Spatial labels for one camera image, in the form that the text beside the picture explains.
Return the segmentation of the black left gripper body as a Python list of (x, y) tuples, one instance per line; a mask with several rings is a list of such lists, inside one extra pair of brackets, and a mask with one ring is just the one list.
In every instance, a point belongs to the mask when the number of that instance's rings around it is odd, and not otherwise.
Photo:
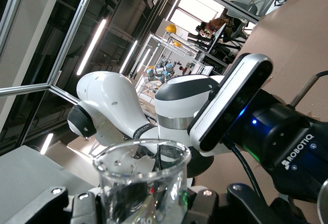
[(316, 202), (328, 179), (328, 121), (308, 117), (259, 90), (224, 137), (247, 151), (275, 189)]

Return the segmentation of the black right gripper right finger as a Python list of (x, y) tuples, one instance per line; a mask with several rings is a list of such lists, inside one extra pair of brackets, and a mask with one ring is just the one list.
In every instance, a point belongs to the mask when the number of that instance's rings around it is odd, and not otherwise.
[(272, 209), (245, 184), (228, 185), (223, 194), (193, 186), (184, 224), (272, 224)]

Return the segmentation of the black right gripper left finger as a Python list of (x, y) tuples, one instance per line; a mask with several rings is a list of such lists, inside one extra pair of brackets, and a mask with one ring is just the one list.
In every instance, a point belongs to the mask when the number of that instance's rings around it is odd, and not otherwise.
[(67, 188), (50, 187), (5, 224), (103, 224), (99, 201), (91, 191), (70, 197)]

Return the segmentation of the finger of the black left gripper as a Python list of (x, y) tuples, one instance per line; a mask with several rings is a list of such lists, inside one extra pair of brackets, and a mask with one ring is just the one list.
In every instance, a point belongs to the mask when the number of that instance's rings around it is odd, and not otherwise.
[(294, 204), (294, 199), (288, 195), (279, 195), (269, 207), (284, 224), (311, 224), (303, 211)]

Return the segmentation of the steel double jigger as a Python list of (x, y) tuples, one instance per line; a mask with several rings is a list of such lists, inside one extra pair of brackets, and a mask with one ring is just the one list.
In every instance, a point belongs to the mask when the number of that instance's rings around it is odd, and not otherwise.
[(317, 199), (317, 212), (321, 224), (328, 224), (328, 179), (323, 183)]

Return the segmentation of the clear glass measuring beaker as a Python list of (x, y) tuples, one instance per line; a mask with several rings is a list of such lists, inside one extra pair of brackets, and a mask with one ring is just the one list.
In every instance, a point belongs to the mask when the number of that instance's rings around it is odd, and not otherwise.
[(187, 211), (185, 145), (128, 140), (93, 159), (99, 173), (103, 224), (181, 224)]

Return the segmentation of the brown table mat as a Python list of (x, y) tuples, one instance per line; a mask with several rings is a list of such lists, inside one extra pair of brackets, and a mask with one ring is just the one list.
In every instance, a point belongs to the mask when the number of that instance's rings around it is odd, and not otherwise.
[[(273, 70), (260, 90), (318, 121), (328, 121), (327, 20), (328, 0), (291, 0), (260, 20), (238, 55), (268, 56)], [(110, 126), (109, 145), (117, 134)], [(236, 146), (224, 139), (221, 145), (224, 152)]]

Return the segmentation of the aluminium overhead frame beam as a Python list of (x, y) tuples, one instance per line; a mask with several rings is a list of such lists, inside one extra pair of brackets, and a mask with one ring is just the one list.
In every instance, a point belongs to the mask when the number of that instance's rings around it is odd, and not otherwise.
[[(73, 42), (77, 29), (89, 5), (89, 2), (90, 0), (80, 0), (75, 15), (73, 17), (72, 23), (70, 25), (70, 28), (68, 30), (68, 33), (60, 48), (57, 59), (53, 65), (53, 68), (50, 73), (50, 77), (48, 78), (47, 82), (41, 84), (0, 88), (0, 98), (29, 94), (29, 93), (40, 92), (40, 91), (50, 91), (72, 104), (76, 104), (79, 102), (79, 99), (75, 98), (73, 95), (69, 94), (68, 92), (65, 92), (64, 90), (58, 88), (54, 84), (54, 82), (57, 77), (59, 68), (62, 66), (66, 58), (69, 47)], [(0, 48), (4, 47), (6, 41), (5, 37), (8, 35), (8, 27), (12, 25), (12, 21), (14, 19), (13, 12), (16, 11), (18, 5), (19, 5), (18, 0), (8, 0), (7, 6), (5, 8), (4, 17), (0, 21)]]

